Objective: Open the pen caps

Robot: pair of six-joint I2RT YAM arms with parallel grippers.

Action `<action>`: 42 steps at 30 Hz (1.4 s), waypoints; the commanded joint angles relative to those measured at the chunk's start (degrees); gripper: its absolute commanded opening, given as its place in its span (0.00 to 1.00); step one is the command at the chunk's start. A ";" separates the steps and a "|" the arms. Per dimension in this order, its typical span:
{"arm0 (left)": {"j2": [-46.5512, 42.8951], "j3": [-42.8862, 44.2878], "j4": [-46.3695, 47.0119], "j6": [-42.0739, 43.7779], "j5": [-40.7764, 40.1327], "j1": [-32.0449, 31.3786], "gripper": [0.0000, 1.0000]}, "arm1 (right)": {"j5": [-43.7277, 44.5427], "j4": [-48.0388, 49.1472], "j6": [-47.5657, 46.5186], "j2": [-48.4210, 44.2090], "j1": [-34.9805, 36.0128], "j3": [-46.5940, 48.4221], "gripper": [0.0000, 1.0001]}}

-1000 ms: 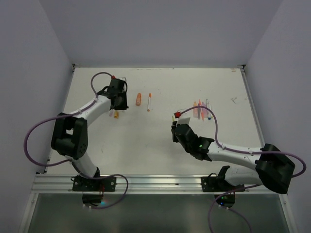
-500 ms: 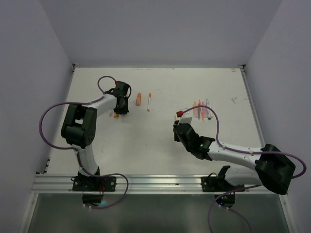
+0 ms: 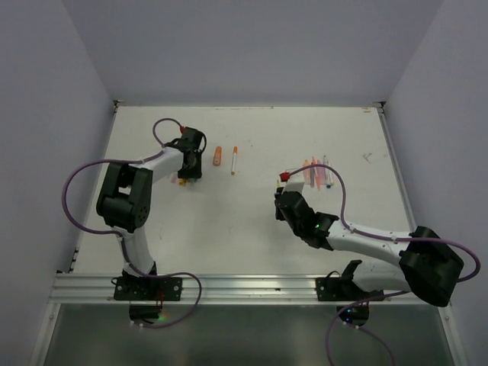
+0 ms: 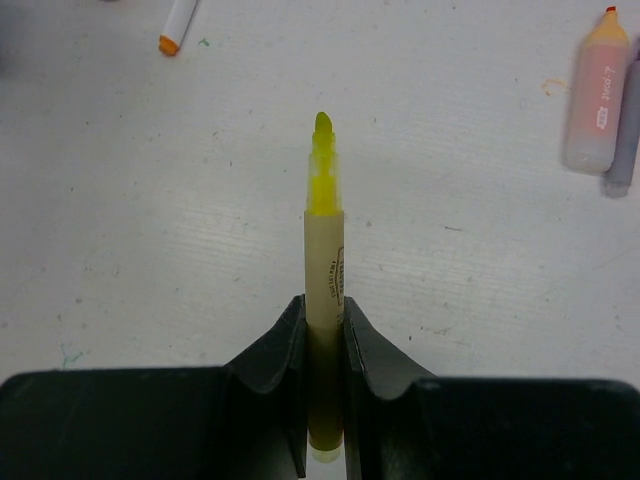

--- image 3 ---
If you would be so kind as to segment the red slim pen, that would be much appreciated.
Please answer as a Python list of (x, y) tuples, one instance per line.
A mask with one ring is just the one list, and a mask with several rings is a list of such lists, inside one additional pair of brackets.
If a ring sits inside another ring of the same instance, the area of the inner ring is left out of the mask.
[(316, 159), (314, 156), (312, 157), (312, 165), (313, 165), (313, 167), (311, 168), (311, 173), (310, 173), (311, 181), (314, 183), (314, 186), (319, 191), (320, 190), (320, 176), (319, 176), (319, 173), (317, 172)]

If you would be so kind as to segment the yellow capped pink highlighter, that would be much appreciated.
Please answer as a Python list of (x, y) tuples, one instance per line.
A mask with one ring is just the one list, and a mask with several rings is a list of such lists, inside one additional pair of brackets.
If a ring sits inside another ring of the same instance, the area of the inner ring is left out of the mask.
[[(309, 162), (309, 160), (305, 159), (303, 162), (303, 167), (308, 166), (308, 165), (310, 165), (310, 162)], [(311, 172), (313, 172), (312, 169), (304, 169), (302, 171), (305, 185), (309, 185), (309, 186), (313, 185), (313, 178), (312, 178)]]

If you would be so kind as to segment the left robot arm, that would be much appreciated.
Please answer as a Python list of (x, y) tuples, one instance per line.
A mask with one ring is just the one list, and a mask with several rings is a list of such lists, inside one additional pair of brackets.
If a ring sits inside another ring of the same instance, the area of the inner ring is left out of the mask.
[(201, 157), (207, 145), (205, 134), (184, 127), (181, 136), (162, 151), (142, 162), (111, 162), (96, 204), (98, 216), (118, 232), (124, 269), (115, 278), (114, 299), (128, 301), (179, 301), (182, 279), (157, 274), (149, 252), (145, 224), (149, 218), (153, 185), (175, 173), (177, 178), (196, 181), (202, 177)]

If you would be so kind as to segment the yellow white marker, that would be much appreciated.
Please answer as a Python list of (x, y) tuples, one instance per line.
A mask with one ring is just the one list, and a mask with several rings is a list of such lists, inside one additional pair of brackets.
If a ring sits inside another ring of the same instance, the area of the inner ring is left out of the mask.
[[(329, 167), (332, 167), (332, 164), (331, 162), (328, 160), (328, 165)], [(329, 183), (330, 183), (330, 186), (334, 186), (335, 185), (335, 182), (334, 182), (334, 173), (332, 170), (329, 169)]]

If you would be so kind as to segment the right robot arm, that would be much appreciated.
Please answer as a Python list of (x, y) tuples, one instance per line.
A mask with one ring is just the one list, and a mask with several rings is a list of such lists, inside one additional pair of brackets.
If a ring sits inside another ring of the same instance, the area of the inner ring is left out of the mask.
[(407, 291), (436, 307), (446, 307), (461, 276), (464, 263), (429, 228), (407, 233), (406, 241), (394, 236), (381, 240), (346, 228), (339, 217), (310, 207), (298, 191), (279, 188), (274, 194), (275, 217), (293, 234), (315, 249), (353, 252), (370, 258), (350, 261), (339, 278), (324, 287), (336, 300), (360, 300), (387, 291)]

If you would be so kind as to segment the orange capped white marker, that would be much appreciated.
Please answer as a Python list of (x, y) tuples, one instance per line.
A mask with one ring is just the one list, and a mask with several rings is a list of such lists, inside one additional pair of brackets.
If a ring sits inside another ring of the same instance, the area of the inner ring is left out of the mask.
[(232, 162), (231, 162), (231, 175), (236, 174), (236, 161), (237, 161), (237, 156), (238, 156), (238, 147), (234, 146), (233, 147), (233, 156), (232, 156)]

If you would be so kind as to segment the blue white marker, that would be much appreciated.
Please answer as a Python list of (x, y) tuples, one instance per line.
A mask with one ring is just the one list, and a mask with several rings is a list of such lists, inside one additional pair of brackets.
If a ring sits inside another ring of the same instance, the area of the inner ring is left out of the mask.
[[(326, 155), (323, 156), (323, 164), (329, 166), (329, 159)], [(333, 186), (331, 172), (328, 168), (324, 168), (324, 172), (326, 177), (326, 187), (331, 188)]]

